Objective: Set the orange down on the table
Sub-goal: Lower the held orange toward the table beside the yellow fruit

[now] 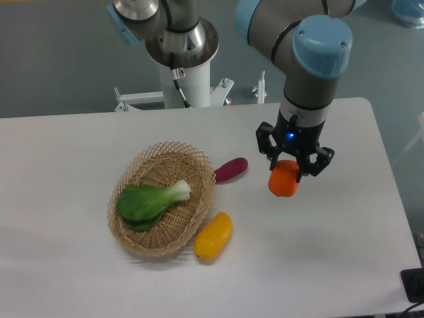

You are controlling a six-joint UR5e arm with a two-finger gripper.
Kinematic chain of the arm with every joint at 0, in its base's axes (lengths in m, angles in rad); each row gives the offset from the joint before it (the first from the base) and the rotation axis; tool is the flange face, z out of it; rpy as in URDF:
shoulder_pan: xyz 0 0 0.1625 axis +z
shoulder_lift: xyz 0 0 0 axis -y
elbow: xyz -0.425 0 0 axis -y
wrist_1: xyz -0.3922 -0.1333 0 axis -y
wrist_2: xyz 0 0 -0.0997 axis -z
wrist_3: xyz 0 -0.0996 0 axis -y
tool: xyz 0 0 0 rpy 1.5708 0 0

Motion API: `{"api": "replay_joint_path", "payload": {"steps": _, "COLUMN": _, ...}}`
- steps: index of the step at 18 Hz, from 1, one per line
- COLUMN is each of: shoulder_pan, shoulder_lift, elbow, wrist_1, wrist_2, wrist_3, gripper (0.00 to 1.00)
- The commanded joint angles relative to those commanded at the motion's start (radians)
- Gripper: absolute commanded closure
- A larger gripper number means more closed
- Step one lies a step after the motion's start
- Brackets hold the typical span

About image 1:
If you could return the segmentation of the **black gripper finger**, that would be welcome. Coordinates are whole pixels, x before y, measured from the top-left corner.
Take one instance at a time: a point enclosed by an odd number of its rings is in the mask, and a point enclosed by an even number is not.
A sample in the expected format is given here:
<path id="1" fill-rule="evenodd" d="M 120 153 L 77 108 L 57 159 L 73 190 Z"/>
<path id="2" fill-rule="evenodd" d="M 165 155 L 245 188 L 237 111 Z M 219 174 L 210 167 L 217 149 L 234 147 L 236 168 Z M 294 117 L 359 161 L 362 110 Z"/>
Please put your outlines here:
<path id="1" fill-rule="evenodd" d="M 274 127 L 266 122 L 261 122 L 256 130 L 256 141 L 258 144 L 258 151 L 265 155 L 270 162 L 269 170 L 273 170 L 278 163 L 282 149 L 276 144 L 275 146 L 271 143 L 271 138 Z"/>
<path id="2" fill-rule="evenodd" d="M 296 162 L 299 167 L 296 182 L 299 183 L 304 176 L 318 176 L 332 161 L 335 151 L 332 148 L 316 146 L 316 160 L 311 162 L 310 154 L 296 153 Z"/>

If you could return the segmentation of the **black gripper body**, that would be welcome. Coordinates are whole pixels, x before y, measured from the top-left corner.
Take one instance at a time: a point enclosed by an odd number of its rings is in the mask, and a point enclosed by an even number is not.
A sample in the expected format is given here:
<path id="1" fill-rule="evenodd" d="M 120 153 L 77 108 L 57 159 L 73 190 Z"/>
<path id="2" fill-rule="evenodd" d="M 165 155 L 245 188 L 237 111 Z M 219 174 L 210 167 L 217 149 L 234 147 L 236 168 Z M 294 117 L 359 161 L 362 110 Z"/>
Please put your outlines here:
<path id="1" fill-rule="evenodd" d="M 272 131 L 276 145 L 272 151 L 272 163 L 284 152 L 300 163 L 310 163 L 310 156 L 317 153 L 319 137 L 325 121 L 313 127 L 290 126 L 290 121 L 279 111 L 276 126 Z"/>

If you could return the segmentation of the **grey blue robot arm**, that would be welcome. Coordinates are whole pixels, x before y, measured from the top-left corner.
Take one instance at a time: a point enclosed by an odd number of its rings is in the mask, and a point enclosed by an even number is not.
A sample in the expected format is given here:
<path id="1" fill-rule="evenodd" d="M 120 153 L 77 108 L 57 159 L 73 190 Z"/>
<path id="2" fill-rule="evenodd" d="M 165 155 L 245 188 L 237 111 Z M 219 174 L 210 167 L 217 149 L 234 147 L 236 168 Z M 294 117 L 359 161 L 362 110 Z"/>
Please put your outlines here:
<path id="1" fill-rule="evenodd" d="M 235 30 L 286 77 L 275 125 L 256 131 L 260 153 L 275 167 L 282 153 L 293 156 L 297 176 L 316 176 L 334 156 L 319 144 L 339 78 L 352 48 L 343 17 L 360 1 L 239 1 Z M 216 55 L 216 28 L 199 13 L 198 1 L 110 1 L 108 16 L 128 44 L 144 42 L 162 72 L 168 108 L 211 105 L 210 79 L 192 71 Z"/>

